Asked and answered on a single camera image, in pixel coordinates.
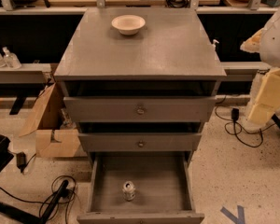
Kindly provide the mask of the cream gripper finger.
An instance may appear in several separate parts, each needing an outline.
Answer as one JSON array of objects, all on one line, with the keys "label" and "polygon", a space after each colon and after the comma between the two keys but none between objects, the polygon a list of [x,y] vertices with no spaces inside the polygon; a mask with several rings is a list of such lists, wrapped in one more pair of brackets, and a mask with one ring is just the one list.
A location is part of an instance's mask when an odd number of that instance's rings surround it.
[{"label": "cream gripper finger", "polygon": [[257,73],[250,90],[246,119],[253,125],[265,125],[280,107],[280,68]]}]

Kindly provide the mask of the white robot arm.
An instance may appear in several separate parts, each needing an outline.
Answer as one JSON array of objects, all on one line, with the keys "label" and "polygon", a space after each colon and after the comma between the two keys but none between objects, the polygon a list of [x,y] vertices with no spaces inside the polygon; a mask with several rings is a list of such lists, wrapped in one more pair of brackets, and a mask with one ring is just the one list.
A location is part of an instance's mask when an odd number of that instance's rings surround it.
[{"label": "white robot arm", "polygon": [[280,8],[263,28],[240,46],[240,50],[258,53],[271,68],[265,75],[256,75],[245,110],[245,126],[250,130],[264,127],[280,107]]}]

